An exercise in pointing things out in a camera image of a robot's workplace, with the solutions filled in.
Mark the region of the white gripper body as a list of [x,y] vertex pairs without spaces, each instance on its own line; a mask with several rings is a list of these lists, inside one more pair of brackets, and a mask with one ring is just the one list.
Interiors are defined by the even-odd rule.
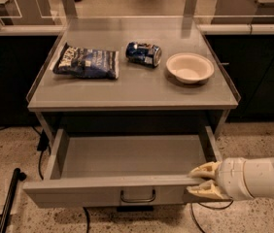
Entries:
[[216,174],[218,187],[233,200],[251,200],[244,178],[244,158],[227,158],[219,166]]

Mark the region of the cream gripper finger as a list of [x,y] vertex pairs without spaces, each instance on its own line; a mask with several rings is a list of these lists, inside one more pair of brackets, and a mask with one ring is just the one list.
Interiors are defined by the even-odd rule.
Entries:
[[192,195],[203,198],[218,200],[229,199],[229,196],[213,180],[203,182],[199,185],[188,186],[187,191]]
[[212,179],[214,180],[216,178],[217,171],[219,167],[221,166],[221,162],[207,162],[204,163],[193,170],[191,170],[188,175],[191,178],[202,178],[202,179]]

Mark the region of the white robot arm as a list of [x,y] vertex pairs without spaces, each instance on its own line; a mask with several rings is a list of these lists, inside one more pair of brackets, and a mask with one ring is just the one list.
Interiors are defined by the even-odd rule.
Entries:
[[188,187],[188,192],[198,197],[235,201],[274,199],[274,157],[229,157],[202,164],[188,175],[204,179],[201,184]]

